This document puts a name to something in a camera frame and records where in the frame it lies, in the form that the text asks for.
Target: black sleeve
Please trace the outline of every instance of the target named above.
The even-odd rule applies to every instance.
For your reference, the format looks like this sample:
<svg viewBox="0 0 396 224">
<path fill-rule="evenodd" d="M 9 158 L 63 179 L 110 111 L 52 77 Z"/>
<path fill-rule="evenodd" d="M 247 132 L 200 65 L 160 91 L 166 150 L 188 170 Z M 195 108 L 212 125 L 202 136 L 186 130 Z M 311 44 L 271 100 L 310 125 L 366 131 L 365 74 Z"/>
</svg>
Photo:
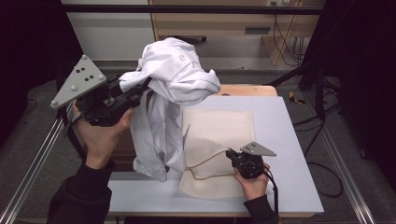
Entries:
<svg viewBox="0 0 396 224">
<path fill-rule="evenodd" d="M 114 166 L 111 161 L 106 169 L 94 170 L 82 164 L 53 196 L 47 223 L 103 224 L 110 206 L 107 184 Z"/>
<path fill-rule="evenodd" d="M 279 216 L 268 203 L 267 195 L 245 202 L 245 207 L 250 213 L 252 224 L 277 224 L 279 221 Z"/>
</svg>

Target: white table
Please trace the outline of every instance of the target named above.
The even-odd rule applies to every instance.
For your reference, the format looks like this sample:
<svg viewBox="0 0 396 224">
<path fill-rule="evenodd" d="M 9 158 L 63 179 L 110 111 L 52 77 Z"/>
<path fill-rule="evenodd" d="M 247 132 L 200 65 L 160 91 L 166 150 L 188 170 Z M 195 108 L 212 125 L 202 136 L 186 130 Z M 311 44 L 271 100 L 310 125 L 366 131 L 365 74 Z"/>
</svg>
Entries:
<svg viewBox="0 0 396 224">
<path fill-rule="evenodd" d="M 257 142 L 276 152 L 264 157 L 271 165 L 279 191 L 282 217 L 311 217 L 322 213 L 317 189 L 306 165 L 303 152 L 283 101 L 277 96 L 210 96 L 196 108 L 250 110 L 254 115 Z M 114 173 L 109 187 L 113 190 L 110 216 L 172 217 L 246 217 L 244 198 L 198 199 L 178 190 L 181 173 L 169 171 L 161 183 L 138 173 Z M 268 193 L 274 204 L 274 194 Z"/>
</svg>

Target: aluminum rail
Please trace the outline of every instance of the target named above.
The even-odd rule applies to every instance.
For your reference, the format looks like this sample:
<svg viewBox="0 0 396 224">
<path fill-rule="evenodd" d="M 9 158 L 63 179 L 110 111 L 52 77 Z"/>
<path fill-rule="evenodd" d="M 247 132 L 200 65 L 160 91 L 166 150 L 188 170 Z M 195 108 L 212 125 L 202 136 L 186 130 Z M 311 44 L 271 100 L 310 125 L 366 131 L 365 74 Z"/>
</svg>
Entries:
<svg viewBox="0 0 396 224">
<path fill-rule="evenodd" d="M 69 107 L 67 107 L 67 114 L 71 111 L 71 108 L 70 104 Z M 7 208 L 0 215 L 0 224 L 10 224 L 14 222 L 63 126 L 63 119 L 59 116 L 52 124 L 44 143 L 35 155 L 35 159 L 30 165 L 29 170 L 26 172 L 26 175 L 18 186 Z"/>
<path fill-rule="evenodd" d="M 244 6 L 180 6 L 180 5 L 82 5 L 40 6 L 41 9 L 84 13 L 198 13 L 198 14 L 276 14 L 322 15 L 336 10 L 323 7 L 244 7 Z"/>
<path fill-rule="evenodd" d="M 313 114 L 316 114 L 314 107 L 314 100 L 312 99 L 312 95 L 303 91 L 303 95 L 305 100 L 308 102 L 309 108 Z M 340 178 L 344 184 L 344 189 L 346 191 L 346 195 L 349 198 L 350 203 L 352 204 L 353 209 L 355 210 L 356 216 L 359 219 L 361 224 L 375 224 L 375 220 L 369 207 L 367 206 L 366 201 L 364 201 L 363 196 L 361 195 L 361 191 L 358 188 L 355 180 L 352 177 L 352 174 L 349 172 L 344 160 L 342 159 L 340 152 L 337 149 L 332 137 L 329 133 L 329 130 L 326 128 L 326 124 L 322 129 L 323 142 L 326 145 L 330 158 L 332 159 L 332 163 L 337 174 L 340 175 Z"/>
</svg>

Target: wall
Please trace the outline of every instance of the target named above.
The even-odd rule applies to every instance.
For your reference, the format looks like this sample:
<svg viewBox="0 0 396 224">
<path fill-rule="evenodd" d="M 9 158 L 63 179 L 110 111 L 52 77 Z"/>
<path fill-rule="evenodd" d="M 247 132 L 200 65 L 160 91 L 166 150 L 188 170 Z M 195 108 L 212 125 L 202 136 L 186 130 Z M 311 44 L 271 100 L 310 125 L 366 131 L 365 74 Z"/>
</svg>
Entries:
<svg viewBox="0 0 396 224">
<path fill-rule="evenodd" d="M 62 0 L 63 4 L 147 5 L 147 0 Z M 67 13 L 78 41 L 94 61 L 135 61 L 154 42 L 148 13 Z"/>
</svg>

